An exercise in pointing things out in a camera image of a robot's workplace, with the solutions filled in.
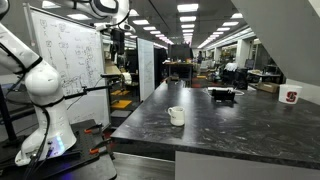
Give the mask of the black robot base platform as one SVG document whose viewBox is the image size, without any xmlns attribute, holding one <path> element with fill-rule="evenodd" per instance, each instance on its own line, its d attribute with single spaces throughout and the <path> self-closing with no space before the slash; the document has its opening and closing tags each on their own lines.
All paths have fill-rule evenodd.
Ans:
<svg viewBox="0 0 320 180">
<path fill-rule="evenodd" d="M 114 180 L 115 167 L 93 119 L 71 125 L 76 144 L 62 156 L 48 159 L 28 180 Z"/>
</svg>

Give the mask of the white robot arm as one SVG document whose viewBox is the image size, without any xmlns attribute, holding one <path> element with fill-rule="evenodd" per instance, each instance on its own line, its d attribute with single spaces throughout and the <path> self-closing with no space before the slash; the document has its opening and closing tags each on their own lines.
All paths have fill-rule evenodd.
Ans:
<svg viewBox="0 0 320 180">
<path fill-rule="evenodd" d="M 130 31 L 129 0 L 51 0 L 99 19 L 109 17 L 100 30 Z M 0 65 L 21 77 L 35 108 L 39 127 L 22 143 L 14 164 L 33 166 L 63 155 L 75 145 L 67 117 L 61 77 L 43 57 L 30 49 L 7 27 L 0 24 Z"/>
</svg>

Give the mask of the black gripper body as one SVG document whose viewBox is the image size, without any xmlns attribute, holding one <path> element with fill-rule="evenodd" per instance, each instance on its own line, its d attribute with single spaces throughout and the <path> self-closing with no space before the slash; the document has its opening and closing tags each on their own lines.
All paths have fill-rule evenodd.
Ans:
<svg viewBox="0 0 320 180">
<path fill-rule="evenodd" d="M 116 55 L 123 55 L 124 54 L 124 38 L 125 34 L 123 31 L 118 29 L 113 29 L 111 31 L 111 40 L 113 44 L 111 45 L 110 52 L 111 52 L 111 60 L 114 61 Z"/>
</svg>

